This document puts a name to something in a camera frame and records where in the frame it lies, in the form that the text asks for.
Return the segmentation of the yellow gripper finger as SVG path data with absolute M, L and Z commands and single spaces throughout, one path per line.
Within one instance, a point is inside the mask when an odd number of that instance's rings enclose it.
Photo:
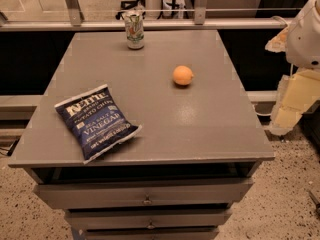
M 286 27 L 281 30 L 275 37 L 267 42 L 265 49 L 270 52 L 285 52 L 287 44 L 287 35 L 289 28 Z
M 302 115 L 320 99 L 320 70 L 299 69 L 279 82 L 269 131 L 281 136 L 292 131 Z

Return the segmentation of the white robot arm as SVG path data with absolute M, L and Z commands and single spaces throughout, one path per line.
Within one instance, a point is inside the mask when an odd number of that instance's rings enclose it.
M 276 104 L 268 130 L 285 135 L 320 98 L 320 0 L 308 0 L 297 16 L 265 49 L 284 52 L 297 72 L 284 75 L 277 89 Z

